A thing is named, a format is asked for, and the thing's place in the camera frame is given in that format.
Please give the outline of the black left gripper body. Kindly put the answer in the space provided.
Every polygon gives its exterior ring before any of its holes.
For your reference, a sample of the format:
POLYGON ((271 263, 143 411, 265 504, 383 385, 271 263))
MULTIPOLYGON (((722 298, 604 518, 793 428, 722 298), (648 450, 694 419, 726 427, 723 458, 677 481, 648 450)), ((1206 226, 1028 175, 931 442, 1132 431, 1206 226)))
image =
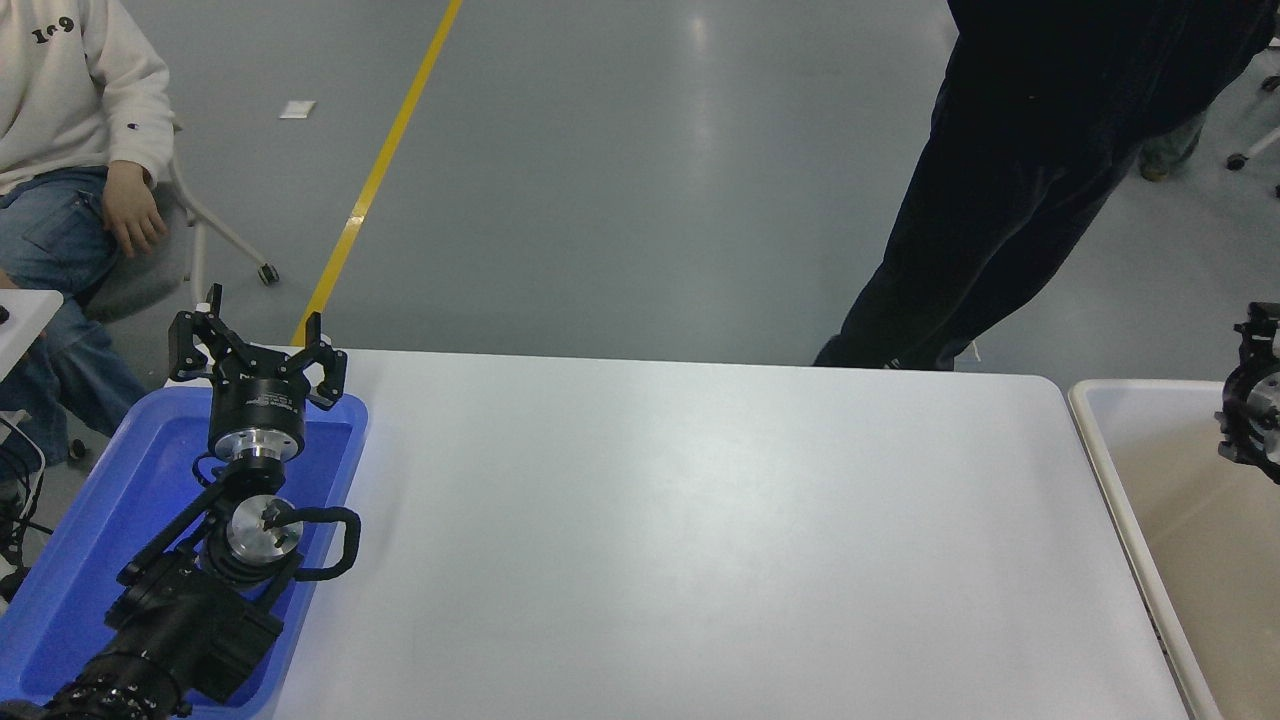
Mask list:
POLYGON ((302 372, 280 374, 288 361, 288 355, 271 348, 220 352, 214 365, 209 437, 260 429, 302 439, 310 382, 302 372))

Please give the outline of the seated person's left hand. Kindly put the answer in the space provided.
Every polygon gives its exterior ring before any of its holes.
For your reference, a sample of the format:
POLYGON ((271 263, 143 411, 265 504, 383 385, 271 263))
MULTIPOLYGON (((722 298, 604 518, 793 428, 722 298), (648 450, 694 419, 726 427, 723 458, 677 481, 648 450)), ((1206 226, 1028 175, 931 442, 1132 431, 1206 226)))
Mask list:
POLYGON ((102 191, 104 227, 125 258, 151 254, 169 234, 146 168, 134 161, 108 164, 102 191))

